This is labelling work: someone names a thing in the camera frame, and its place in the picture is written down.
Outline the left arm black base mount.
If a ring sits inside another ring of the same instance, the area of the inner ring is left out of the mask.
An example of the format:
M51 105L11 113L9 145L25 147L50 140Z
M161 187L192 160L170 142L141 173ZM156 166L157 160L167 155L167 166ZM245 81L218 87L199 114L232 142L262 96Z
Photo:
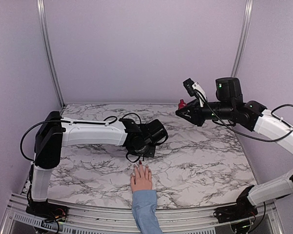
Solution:
M47 222L51 221L66 221L68 208L66 206L49 203L48 200L43 202L36 202L31 197L31 192L27 195L26 212L30 215L45 218Z

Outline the blue shirt sleeve forearm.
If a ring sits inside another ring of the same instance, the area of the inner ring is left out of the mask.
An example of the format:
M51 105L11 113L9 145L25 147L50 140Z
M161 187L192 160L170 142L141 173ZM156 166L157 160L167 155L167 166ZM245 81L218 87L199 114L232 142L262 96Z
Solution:
M136 226L142 234L162 234L155 215L157 194L155 190L143 190L133 193L132 214Z

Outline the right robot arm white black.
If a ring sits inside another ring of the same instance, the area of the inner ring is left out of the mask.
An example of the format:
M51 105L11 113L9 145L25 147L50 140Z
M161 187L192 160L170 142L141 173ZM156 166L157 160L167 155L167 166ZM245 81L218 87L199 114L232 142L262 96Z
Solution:
M187 104L180 103L177 116L201 127L206 120L219 121L220 125L232 130L235 125L262 136L259 141L277 143L293 155L293 125L274 114L274 111L257 101L243 101L238 78L218 78L216 81L217 102L208 102L205 91L188 78L183 86L195 99ZM232 208L236 218L243 218L260 203L293 194L293 169L288 173L260 185L246 188Z

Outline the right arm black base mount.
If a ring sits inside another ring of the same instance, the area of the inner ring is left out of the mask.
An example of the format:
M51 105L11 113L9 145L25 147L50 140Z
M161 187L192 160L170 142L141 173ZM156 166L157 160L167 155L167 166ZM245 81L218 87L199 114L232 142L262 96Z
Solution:
M213 215L217 218L219 223L236 221L243 218L256 216L258 214L257 208L251 205L248 200L248 195L254 185L245 188L236 199L235 205L218 207L214 210Z

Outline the red nail polish bottle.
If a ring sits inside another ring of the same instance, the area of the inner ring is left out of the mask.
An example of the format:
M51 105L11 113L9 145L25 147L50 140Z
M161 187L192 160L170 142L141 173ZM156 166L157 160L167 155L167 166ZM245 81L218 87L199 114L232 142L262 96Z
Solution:
M187 106L187 103L183 100L183 99L180 99L180 102L178 103L178 109L183 109L184 107Z

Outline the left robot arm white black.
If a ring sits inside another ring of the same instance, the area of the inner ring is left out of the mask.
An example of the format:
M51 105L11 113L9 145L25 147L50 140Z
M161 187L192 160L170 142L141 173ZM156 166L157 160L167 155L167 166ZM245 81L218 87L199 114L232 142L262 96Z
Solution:
M155 119L136 123L129 118L103 121L78 120L51 112L36 133L34 166L31 180L32 208L40 216L52 213L47 203L48 184L61 160L62 147L71 145L115 145L125 147L128 156L154 157L157 146L168 139L163 124Z

